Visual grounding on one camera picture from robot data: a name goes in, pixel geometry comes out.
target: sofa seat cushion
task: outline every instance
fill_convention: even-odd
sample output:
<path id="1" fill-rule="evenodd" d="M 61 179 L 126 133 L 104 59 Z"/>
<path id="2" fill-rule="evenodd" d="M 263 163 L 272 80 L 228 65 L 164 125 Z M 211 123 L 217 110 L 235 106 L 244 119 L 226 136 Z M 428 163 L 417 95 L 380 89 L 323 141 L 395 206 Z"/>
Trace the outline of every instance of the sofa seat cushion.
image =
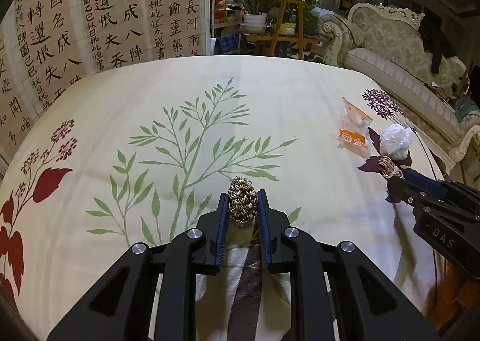
<path id="1" fill-rule="evenodd" d="M 350 50 L 344 64 L 347 68 L 372 78 L 388 93 L 416 111 L 450 143 L 455 145 L 460 142 L 460 125 L 450 106 L 409 72 L 392 61 L 361 47 Z"/>

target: sofa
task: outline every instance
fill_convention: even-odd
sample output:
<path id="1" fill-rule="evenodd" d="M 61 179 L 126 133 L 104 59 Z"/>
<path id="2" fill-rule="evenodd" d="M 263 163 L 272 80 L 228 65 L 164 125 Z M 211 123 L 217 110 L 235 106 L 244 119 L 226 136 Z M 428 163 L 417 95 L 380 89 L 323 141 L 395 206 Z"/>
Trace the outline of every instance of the sofa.
<path id="1" fill-rule="evenodd" d="M 402 109 L 427 147 L 448 173 L 463 159 L 473 136 L 480 134 L 480 112 L 460 122 L 455 111 L 428 86 L 450 89 L 465 73 L 457 57 L 442 57 L 439 74 L 431 72 L 433 55 L 423 50 L 417 32 L 423 14 L 358 3 L 348 19 L 324 15 L 320 35 L 331 39 L 323 53 L 325 64 L 366 74 Z"/>

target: silver screw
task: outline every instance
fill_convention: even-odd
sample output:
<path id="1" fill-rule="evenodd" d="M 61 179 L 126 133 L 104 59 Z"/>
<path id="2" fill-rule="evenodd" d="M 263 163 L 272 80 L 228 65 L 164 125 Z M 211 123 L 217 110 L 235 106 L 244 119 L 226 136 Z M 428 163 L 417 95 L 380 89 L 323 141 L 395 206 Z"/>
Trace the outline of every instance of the silver screw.
<path id="1" fill-rule="evenodd" d="M 145 244 L 142 244 L 142 243 L 135 244 L 134 246 L 131 247 L 131 251 L 136 255 L 140 255 L 146 250 L 147 250 L 147 247 L 145 246 Z"/>
<path id="2" fill-rule="evenodd" d="M 285 229 L 285 236 L 290 237 L 290 238 L 295 238 L 298 236 L 300 232 L 298 229 L 295 229 L 294 227 L 288 227 Z"/>
<path id="3" fill-rule="evenodd" d="M 202 230 L 200 229 L 191 229 L 188 231 L 187 235 L 189 238 L 191 239 L 195 239 L 195 238 L 198 238 L 202 235 Z"/>
<path id="4" fill-rule="evenodd" d="M 342 250 L 344 252 L 353 252 L 355 250 L 355 245 L 353 242 L 350 242 L 350 241 L 343 241 L 341 244 L 340 244 L 340 247 L 342 248 Z"/>

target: tablecloth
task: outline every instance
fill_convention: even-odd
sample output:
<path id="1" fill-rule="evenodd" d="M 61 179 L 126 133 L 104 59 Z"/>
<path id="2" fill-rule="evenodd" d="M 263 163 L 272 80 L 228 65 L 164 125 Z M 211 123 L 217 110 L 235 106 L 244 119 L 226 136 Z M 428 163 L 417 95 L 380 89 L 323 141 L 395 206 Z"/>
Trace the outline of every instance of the tablecloth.
<path id="1" fill-rule="evenodd" d="M 374 119 L 369 159 L 338 147 L 344 99 Z M 398 115 L 367 76 L 290 59 L 174 58 L 82 79 L 1 184 L 0 284 L 45 340 L 130 245 L 195 226 L 238 174 L 316 240 L 354 242 L 422 310 L 432 249 L 375 168 Z M 419 137 L 399 165 L 441 178 Z M 290 327 L 289 277 L 262 270 L 253 229 L 230 224 L 224 268 L 197 277 L 199 340 L 277 340 Z"/>

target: sofa backrest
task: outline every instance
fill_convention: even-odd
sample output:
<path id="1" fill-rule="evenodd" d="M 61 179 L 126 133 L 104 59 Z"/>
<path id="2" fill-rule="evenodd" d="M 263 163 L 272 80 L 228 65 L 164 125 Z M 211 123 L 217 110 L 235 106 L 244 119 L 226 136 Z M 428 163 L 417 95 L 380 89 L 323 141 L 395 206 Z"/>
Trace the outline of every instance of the sofa backrest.
<path id="1" fill-rule="evenodd" d="M 433 55 L 423 50 L 423 42 L 417 32 L 423 15 L 410 10 L 375 7 L 359 3 L 352 7 L 349 21 L 362 30 L 362 46 L 405 69 L 412 76 L 431 86 L 435 82 L 448 87 L 458 82 L 465 65 L 458 58 L 442 57 L 439 74 L 430 71 Z"/>

